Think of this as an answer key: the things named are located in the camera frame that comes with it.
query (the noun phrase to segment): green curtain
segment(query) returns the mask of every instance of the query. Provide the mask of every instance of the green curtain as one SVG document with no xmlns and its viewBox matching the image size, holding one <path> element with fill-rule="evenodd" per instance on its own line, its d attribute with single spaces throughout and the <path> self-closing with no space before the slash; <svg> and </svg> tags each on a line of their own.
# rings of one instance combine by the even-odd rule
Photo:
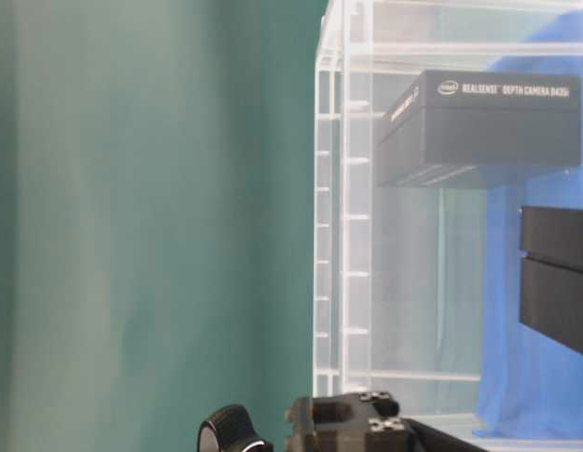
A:
<svg viewBox="0 0 583 452">
<path fill-rule="evenodd" d="M 0 0 L 0 450 L 188 451 L 310 392 L 324 1 Z"/>
</svg>

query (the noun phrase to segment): black box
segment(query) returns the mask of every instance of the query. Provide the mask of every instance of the black box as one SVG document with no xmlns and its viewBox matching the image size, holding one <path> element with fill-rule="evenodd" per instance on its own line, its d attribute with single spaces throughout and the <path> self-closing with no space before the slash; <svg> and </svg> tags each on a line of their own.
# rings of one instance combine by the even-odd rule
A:
<svg viewBox="0 0 583 452">
<path fill-rule="evenodd" d="M 577 76 L 424 71 L 383 116 L 376 182 L 491 187 L 581 162 Z"/>
<path fill-rule="evenodd" d="M 524 207 L 520 321 L 583 353 L 583 210 Z"/>
</svg>

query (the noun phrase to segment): blue cloth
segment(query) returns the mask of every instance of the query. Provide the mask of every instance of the blue cloth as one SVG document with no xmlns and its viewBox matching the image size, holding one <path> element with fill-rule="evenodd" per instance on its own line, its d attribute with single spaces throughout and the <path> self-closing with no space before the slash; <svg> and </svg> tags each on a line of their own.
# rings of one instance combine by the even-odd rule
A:
<svg viewBox="0 0 583 452">
<path fill-rule="evenodd" d="M 583 11 L 559 16 L 530 41 L 583 41 Z M 583 56 L 510 56 L 491 71 L 579 74 L 583 88 Z M 583 208 L 583 163 L 569 173 L 490 190 L 487 204 L 484 349 L 478 391 L 478 416 L 487 429 L 476 434 L 583 439 L 583 356 L 519 323 L 519 209 L 522 205 Z"/>
</svg>

